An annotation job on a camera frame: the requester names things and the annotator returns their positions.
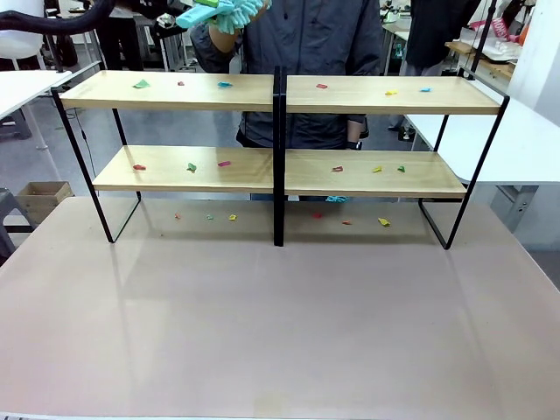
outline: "wooden shelf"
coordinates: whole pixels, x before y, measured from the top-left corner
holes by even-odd
[[[286,97],[289,113],[496,115],[500,108],[459,77],[291,76]]]
[[[230,166],[218,167],[227,160]],[[196,173],[186,170],[189,162]],[[344,171],[332,172],[339,165]],[[406,173],[397,170],[401,165]],[[376,166],[383,172],[372,173]],[[94,181],[101,191],[272,193],[272,185],[271,149],[189,146],[125,146]],[[437,153],[287,150],[286,193],[462,198],[465,188]]]
[[[134,88],[140,80],[150,86]],[[101,71],[60,98],[67,108],[272,111],[272,84],[268,74]]]
[[[219,162],[232,164],[220,168]],[[186,170],[197,165],[195,173]],[[146,166],[136,171],[134,165]],[[94,180],[99,191],[272,193],[272,150],[124,146]]]
[[[150,86],[133,88],[142,79]],[[219,81],[233,86],[218,87]],[[328,88],[317,88],[319,83]],[[103,71],[61,99],[69,108],[270,112],[272,85],[267,74]],[[387,96],[388,90],[398,93]],[[289,113],[495,115],[499,104],[457,77],[289,76],[287,108]]]
[[[336,166],[344,171],[332,172]],[[377,166],[382,171],[373,173]],[[406,172],[399,172],[399,166]],[[459,199],[465,192],[445,161],[429,151],[286,151],[290,195]]]

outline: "gray pants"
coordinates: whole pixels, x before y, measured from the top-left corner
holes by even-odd
[[[399,76],[440,76],[441,75],[442,63],[437,63],[432,67],[417,67],[412,66],[406,62],[406,59],[402,61],[401,70],[399,71]],[[389,118],[389,124],[391,127],[401,127],[404,123],[404,115],[392,115]]]

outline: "wristwatch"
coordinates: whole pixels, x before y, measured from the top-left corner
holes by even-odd
[[[346,148],[350,151],[361,151],[362,142],[346,142]]]

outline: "gray floor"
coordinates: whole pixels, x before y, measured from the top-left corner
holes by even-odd
[[[88,189],[80,168],[62,129],[59,114],[51,98],[38,98],[31,103],[38,125],[52,153],[52,158],[63,180],[69,181],[76,195],[87,195]],[[240,115],[216,111],[120,111],[129,144],[205,145],[237,147],[235,134]],[[370,137],[364,142],[366,150],[406,151],[410,143],[400,142],[397,134],[387,131],[388,115],[368,117]],[[86,142],[81,139],[80,125],[87,136],[93,168],[88,157]],[[120,148],[115,120],[110,110],[79,109],[78,119],[72,118],[74,133],[79,138],[83,156],[90,173],[100,171]],[[0,136],[0,186],[18,193],[30,181],[55,180],[45,153],[35,148],[32,138],[19,140]],[[130,195],[126,192],[103,192],[103,195]],[[182,200],[246,200],[247,194],[205,192],[148,192],[146,197],[173,197]],[[556,286],[560,285],[558,253],[535,253]]]

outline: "cardboard box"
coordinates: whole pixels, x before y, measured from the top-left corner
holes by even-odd
[[[73,197],[70,184],[62,182],[30,182],[16,196],[19,205],[35,222],[42,222],[66,197]]]

